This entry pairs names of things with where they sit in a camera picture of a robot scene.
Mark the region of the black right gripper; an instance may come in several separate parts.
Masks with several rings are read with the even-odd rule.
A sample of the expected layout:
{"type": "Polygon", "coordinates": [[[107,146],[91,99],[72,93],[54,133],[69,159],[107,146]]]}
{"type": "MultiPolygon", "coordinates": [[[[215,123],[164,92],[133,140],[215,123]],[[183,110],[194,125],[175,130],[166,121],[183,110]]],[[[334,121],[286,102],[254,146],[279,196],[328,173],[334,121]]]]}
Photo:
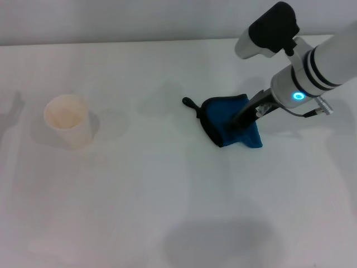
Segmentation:
{"type": "Polygon", "coordinates": [[[259,91],[251,100],[245,99],[238,104],[227,127],[230,130],[243,130],[249,127],[256,117],[263,117],[276,109],[276,100],[271,89],[259,91]]]}

